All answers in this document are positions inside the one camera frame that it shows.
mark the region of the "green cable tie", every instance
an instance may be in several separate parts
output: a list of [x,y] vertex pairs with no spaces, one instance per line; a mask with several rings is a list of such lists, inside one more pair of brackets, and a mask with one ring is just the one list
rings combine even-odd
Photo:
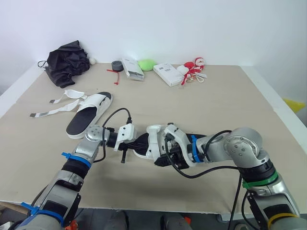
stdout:
[[278,178],[278,173],[277,173],[277,171],[275,171],[273,173],[273,175],[270,176],[268,179],[265,179],[265,180],[262,180],[262,181],[249,182],[249,183],[246,182],[246,181],[243,181],[242,186],[246,189],[249,189],[249,188],[254,187],[254,186],[263,186],[263,185],[267,185],[267,184],[272,183],[277,178]]

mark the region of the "table surface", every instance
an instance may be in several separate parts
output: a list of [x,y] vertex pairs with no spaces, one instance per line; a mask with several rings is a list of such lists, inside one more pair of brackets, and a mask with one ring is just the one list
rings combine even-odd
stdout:
[[[205,83],[190,83],[184,89],[168,87],[154,72],[145,81],[129,80],[121,73],[107,72],[110,64],[95,64],[73,80],[67,89],[93,94],[113,94],[110,108],[98,121],[117,108],[127,107],[138,133],[152,124],[174,122],[187,133],[214,134],[224,129],[251,127],[263,137],[278,172],[282,174],[302,213],[307,212],[307,155],[285,127],[262,94],[238,66],[207,66]],[[49,104],[63,89],[56,87],[43,73],[0,119],[0,200],[31,203],[36,194],[61,169],[65,158],[79,143],[67,137],[65,129],[74,116],[63,112],[42,118],[30,118],[33,112],[45,112],[71,102]],[[126,114],[112,118],[108,126],[125,124]],[[104,161],[94,164],[80,191],[81,207],[104,207],[155,211],[229,213],[235,196],[238,172],[220,170],[198,179],[187,179],[173,168],[160,168],[152,161],[127,153],[126,164],[121,153],[107,149]],[[194,174],[231,161],[203,164],[185,170]],[[237,209],[244,190],[240,192]]]

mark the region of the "blue cable tie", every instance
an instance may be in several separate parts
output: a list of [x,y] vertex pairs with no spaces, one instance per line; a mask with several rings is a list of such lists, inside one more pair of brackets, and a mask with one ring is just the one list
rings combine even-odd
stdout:
[[45,214],[57,218],[61,222],[62,227],[64,227],[64,219],[59,213],[48,210],[39,210],[38,206],[33,207],[25,202],[22,202],[21,205],[26,209],[31,210],[31,215]]
[[63,152],[62,156],[65,156],[67,159],[73,159],[73,160],[76,160],[76,161],[81,161],[82,163],[86,164],[89,169],[91,168],[91,163],[88,162],[86,159],[84,159],[82,157],[73,156],[70,153],[66,153],[66,152]]
[[200,159],[198,158],[197,152],[196,152],[196,140],[197,140],[197,138],[194,135],[191,135],[191,137],[192,137],[192,153],[193,153],[193,157],[194,157],[196,162],[200,163],[202,161],[200,161]]

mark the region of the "slipper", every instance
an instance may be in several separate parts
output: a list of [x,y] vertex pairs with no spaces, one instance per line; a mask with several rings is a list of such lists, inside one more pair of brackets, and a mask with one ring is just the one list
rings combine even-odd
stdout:
[[107,110],[113,101],[113,97],[109,92],[99,92],[91,96],[87,96],[84,92],[79,92],[76,90],[65,90],[64,94],[59,99],[51,100],[49,103],[57,104],[65,96],[77,100],[49,112],[30,114],[30,117],[37,118],[56,114],[62,111],[72,111],[79,106],[76,115],[73,117],[66,128],[67,135],[72,139],[83,138],[85,130],[89,126],[96,124],[98,119]]
[[84,137],[86,129],[96,124],[101,115],[111,105],[113,97],[109,92],[99,92],[88,96],[66,128],[71,139]]

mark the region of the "white wall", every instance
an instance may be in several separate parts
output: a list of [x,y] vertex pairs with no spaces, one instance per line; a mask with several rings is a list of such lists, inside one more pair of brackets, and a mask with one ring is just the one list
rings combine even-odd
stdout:
[[[89,55],[255,65],[283,97],[307,100],[306,0],[7,0],[0,2],[0,85],[79,39]],[[14,78],[7,79],[14,69]],[[307,120],[307,112],[302,119]]]

